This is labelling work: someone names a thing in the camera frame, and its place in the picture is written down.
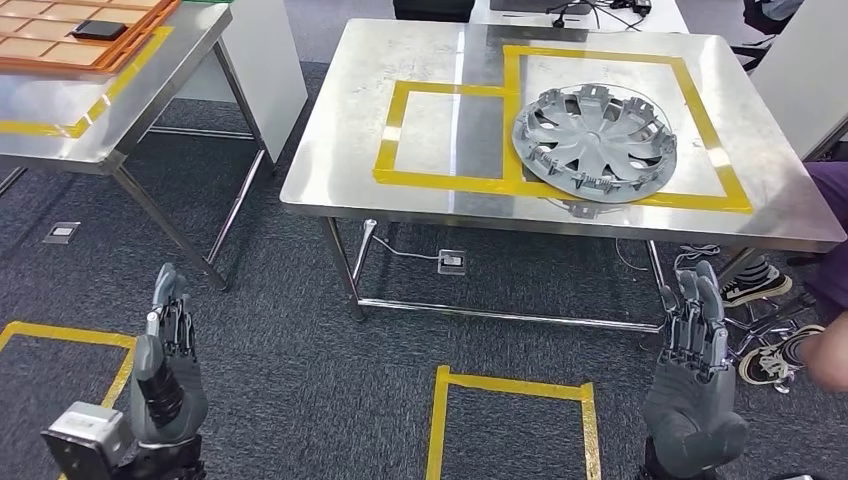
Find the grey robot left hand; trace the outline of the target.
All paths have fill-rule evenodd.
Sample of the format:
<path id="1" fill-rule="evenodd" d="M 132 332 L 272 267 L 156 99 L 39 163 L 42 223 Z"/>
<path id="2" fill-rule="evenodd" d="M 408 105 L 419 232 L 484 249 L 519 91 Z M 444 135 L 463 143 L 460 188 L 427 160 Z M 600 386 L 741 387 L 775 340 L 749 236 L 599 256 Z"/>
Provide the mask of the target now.
<path id="1" fill-rule="evenodd" d="M 130 420 L 136 440 L 145 447 L 192 439 L 208 413 L 186 285 L 173 264 L 163 264 L 145 333 L 135 341 Z"/>

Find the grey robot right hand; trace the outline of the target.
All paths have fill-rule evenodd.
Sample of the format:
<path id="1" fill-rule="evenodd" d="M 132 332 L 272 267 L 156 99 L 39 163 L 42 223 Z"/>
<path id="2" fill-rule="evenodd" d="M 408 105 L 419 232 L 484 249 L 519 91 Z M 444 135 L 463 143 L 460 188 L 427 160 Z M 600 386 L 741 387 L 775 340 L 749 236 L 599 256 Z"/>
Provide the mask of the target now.
<path id="1" fill-rule="evenodd" d="M 641 479 L 718 479 L 741 456 L 748 424 L 734 411 L 736 373 L 711 264 L 700 261 L 665 286 L 664 344 L 642 407 L 647 427 Z"/>

